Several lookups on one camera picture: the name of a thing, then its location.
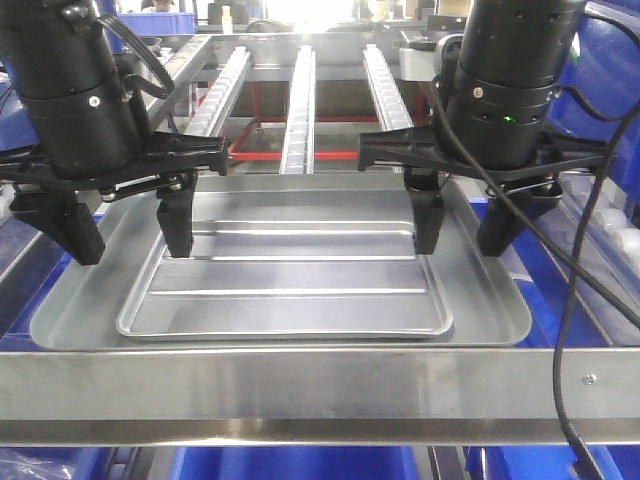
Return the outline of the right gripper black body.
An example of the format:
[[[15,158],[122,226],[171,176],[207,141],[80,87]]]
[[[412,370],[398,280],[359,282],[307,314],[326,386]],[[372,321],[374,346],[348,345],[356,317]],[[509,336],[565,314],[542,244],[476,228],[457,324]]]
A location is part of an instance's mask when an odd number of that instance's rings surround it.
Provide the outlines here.
[[[603,163],[606,143],[562,135],[545,126],[530,149],[516,147],[508,152],[525,155],[517,167],[487,167],[435,127],[419,126],[388,132],[365,133],[359,140],[358,169],[374,165],[400,166],[405,185],[434,190],[426,178],[448,173],[478,180],[491,180],[505,194],[535,189],[553,183],[558,174],[570,170],[595,170]]]

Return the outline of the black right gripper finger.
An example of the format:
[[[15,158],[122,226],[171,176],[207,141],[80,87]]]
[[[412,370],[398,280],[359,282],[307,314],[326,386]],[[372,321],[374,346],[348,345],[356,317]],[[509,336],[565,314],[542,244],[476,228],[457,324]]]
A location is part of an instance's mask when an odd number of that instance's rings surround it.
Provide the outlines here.
[[[12,215],[55,241],[81,265],[96,265],[104,240],[85,203],[74,191],[14,184]]]
[[[173,258],[188,258],[193,246],[192,207],[197,173],[180,174],[177,182],[157,190],[160,200],[156,217]]]

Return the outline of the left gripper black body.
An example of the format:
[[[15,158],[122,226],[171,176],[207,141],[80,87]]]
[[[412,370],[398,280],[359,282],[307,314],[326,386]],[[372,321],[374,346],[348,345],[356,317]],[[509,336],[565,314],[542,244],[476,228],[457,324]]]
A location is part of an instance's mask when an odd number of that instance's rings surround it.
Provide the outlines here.
[[[66,178],[53,170],[39,145],[29,145],[1,153],[1,179],[58,190],[105,190],[117,184],[151,176],[176,176],[206,168],[222,176],[228,174],[230,157],[223,137],[202,137],[156,132],[145,149],[131,162],[102,174],[86,173]]]

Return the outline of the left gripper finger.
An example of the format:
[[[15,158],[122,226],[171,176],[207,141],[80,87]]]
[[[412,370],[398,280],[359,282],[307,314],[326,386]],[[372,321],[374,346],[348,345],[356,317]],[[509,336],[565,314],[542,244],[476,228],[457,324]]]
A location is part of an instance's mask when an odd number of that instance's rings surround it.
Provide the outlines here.
[[[431,255],[445,215],[438,173],[405,169],[403,179],[413,209],[415,250],[418,254]]]
[[[560,194],[521,191],[509,198],[526,218],[534,221],[558,205]],[[502,200],[490,199],[476,236],[480,253],[488,257],[501,256],[525,229],[524,221],[518,219]]]

